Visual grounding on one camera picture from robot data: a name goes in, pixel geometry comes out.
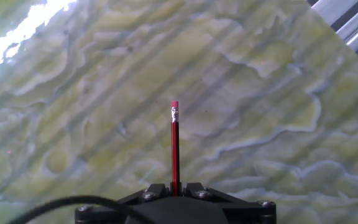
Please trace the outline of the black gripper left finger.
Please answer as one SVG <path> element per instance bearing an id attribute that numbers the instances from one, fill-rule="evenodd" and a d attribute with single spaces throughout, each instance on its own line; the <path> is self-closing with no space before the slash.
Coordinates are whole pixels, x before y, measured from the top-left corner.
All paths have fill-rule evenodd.
<path id="1" fill-rule="evenodd" d="M 147 189 L 130 194 L 117 202 L 123 205 L 139 205 L 165 198 L 169 195 L 170 190 L 165 184 L 151 184 Z"/>

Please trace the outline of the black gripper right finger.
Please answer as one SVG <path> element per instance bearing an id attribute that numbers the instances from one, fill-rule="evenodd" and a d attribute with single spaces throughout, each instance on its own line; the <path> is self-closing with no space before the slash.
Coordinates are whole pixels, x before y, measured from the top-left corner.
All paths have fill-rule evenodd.
<path id="1" fill-rule="evenodd" d="M 207 202 L 229 202 L 227 195 L 204 187 L 199 182 L 187 183 L 182 190 L 184 197 L 204 200 Z"/>

